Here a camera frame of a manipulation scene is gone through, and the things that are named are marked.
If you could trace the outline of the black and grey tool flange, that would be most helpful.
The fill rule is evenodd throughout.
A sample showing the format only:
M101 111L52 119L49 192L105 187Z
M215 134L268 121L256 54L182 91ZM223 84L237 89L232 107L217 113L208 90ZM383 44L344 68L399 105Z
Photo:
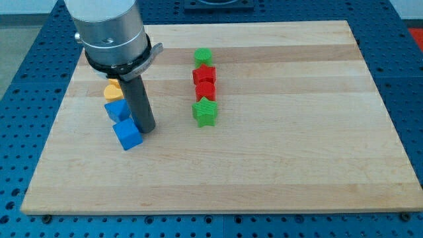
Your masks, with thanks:
M92 59L92 57L85 52L85 57L89 65L106 75L107 79L119 79L123 81L130 81L135 77L140 76L153 63L154 59L163 51L163 44L160 42L154 46L151 45L149 35L146 35L147 46L143 53L135 60L122 65L104 65Z

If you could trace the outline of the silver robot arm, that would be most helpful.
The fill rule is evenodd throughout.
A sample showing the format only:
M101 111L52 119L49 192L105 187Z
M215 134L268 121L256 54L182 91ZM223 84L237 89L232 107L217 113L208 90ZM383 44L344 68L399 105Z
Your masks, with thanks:
M143 134L156 127L141 74L163 51L151 44L137 0L65 0L77 29L75 40L89 65L117 79L132 118Z

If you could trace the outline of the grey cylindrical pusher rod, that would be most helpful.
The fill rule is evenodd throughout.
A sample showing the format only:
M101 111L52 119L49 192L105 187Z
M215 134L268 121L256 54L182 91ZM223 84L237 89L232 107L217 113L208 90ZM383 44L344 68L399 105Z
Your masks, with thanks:
M142 134L152 132L156 123L142 78L138 76L129 81L119 78L118 82L138 130Z

